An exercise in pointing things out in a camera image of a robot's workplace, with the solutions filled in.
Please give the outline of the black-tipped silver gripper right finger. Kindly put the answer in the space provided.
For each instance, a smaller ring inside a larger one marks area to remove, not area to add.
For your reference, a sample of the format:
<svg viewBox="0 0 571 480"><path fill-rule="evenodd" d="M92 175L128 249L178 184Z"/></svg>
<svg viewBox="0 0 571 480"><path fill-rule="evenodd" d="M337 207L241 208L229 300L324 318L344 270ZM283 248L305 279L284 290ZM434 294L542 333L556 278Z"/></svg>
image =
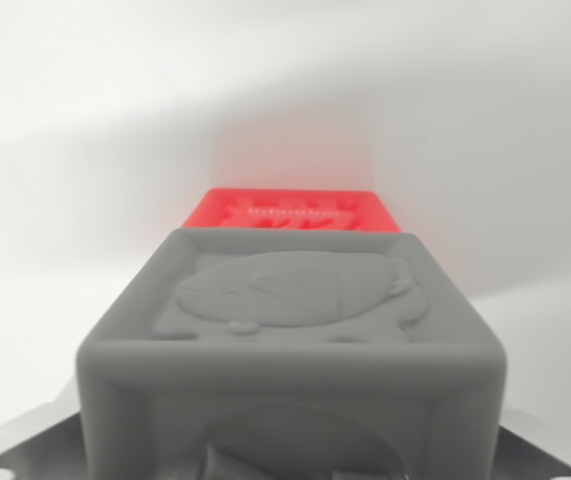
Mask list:
<svg viewBox="0 0 571 480"><path fill-rule="evenodd" d="M571 434L533 418L503 418L500 479L571 479Z"/></svg>

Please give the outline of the black-tipped silver gripper left finger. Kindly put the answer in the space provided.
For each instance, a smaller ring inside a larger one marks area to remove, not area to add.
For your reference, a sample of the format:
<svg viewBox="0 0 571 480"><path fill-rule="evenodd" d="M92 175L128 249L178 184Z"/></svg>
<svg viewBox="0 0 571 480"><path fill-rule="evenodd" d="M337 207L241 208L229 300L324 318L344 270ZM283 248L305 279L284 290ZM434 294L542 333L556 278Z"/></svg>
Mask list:
<svg viewBox="0 0 571 480"><path fill-rule="evenodd" d="M55 400L0 425L0 479L83 479L85 450L78 393Z"/></svg>

